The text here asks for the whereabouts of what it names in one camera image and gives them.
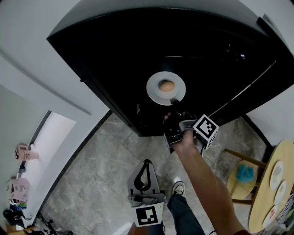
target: blue cloth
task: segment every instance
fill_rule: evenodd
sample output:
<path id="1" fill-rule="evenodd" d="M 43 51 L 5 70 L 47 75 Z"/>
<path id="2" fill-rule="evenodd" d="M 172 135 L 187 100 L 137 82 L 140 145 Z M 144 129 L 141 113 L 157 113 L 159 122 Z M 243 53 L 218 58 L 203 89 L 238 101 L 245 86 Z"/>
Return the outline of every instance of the blue cloth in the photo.
<path id="1" fill-rule="evenodd" d="M 168 209 L 173 215 L 177 235 L 205 235 L 198 220 L 182 195 L 171 196 Z M 148 226 L 149 235 L 164 235 L 162 224 Z"/>
<path id="2" fill-rule="evenodd" d="M 253 181 L 253 168 L 248 168 L 246 165 L 240 165 L 237 171 L 237 180 L 240 183 L 248 183 Z"/>

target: blue towel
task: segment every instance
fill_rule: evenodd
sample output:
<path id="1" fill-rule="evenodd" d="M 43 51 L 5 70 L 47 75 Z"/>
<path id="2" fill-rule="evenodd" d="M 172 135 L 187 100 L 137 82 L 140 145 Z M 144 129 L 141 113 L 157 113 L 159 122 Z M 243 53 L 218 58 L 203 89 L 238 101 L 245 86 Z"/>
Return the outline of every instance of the blue towel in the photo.
<path id="1" fill-rule="evenodd" d="M 237 180 L 240 183 L 248 183 L 253 181 L 253 168 L 247 168 L 246 165 L 240 165 L 237 171 Z"/>

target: forearm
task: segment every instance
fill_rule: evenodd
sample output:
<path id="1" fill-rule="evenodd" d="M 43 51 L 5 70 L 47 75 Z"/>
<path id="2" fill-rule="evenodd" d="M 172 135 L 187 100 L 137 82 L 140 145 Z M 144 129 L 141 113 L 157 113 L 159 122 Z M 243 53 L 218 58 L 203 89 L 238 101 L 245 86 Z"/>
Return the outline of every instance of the forearm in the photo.
<path id="1" fill-rule="evenodd" d="M 178 155 L 204 210 L 218 234 L 229 235 L 242 230 L 243 227 L 235 216 L 232 199 L 226 186 L 210 170 L 196 147 L 191 146 L 184 151 L 178 152 Z M 226 224 L 232 221 L 236 226 L 232 227 Z"/>

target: gray tile floor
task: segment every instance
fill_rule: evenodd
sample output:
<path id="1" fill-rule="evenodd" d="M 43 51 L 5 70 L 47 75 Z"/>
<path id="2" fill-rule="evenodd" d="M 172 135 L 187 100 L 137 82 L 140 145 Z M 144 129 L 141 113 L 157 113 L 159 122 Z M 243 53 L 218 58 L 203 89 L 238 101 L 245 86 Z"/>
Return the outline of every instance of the gray tile floor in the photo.
<path id="1" fill-rule="evenodd" d="M 242 119 L 221 126 L 204 159 L 226 183 L 240 160 L 225 148 L 261 159 L 265 144 Z M 79 235 L 126 235 L 133 223 L 129 216 L 126 181 L 133 168 L 144 159 L 154 164 L 161 190 L 170 197 L 173 181 L 186 183 L 186 198 L 206 234 L 213 231 L 190 180 L 177 155 L 169 154 L 163 137 L 138 137 L 112 114 L 75 158 L 53 193 L 42 214 L 64 230 Z M 250 206 L 234 205 L 237 217 L 247 228 Z M 166 205 L 163 221 L 167 235 L 174 235 L 173 218 Z"/>

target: plate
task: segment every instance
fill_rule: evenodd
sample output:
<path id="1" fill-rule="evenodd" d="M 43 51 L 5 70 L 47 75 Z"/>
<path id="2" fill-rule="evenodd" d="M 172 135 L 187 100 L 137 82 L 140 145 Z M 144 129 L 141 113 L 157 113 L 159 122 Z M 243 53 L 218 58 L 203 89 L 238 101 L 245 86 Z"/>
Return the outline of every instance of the plate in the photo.
<path id="1" fill-rule="evenodd" d="M 175 88 L 170 92 L 161 91 L 159 84 L 164 80 L 172 81 L 175 84 Z M 151 100 L 160 105 L 168 106 L 171 105 L 171 99 L 181 101 L 184 98 L 186 86 L 179 75 L 168 71 L 161 71 L 149 78 L 146 84 L 146 90 Z"/>
<path id="2" fill-rule="evenodd" d="M 270 179 L 271 190 L 277 189 L 277 187 L 280 185 L 280 182 L 282 180 L 282 176 L 283 176 L 283 162 L 278 161 L 275 164 L 275 167 L 273 168 L 271 173 L 271 179 Z"/>
<path id="3" fill-rule="evenodd" d="M 266 228 L 268 225 L 272 223 L 272 221 L 276 218 L 277 216 L 277 205 L 274 205 L 267 216 L 265 217 L 265 220 L 263 221 L 262 227 Z"/>
<path id="4" fill-rule="evenodd" d="M 275 205 L 279 204 L 283 199 L 287 188 L 287 181 L 283 180 L 277 189 L 276 196 L 275 196 Z"/>

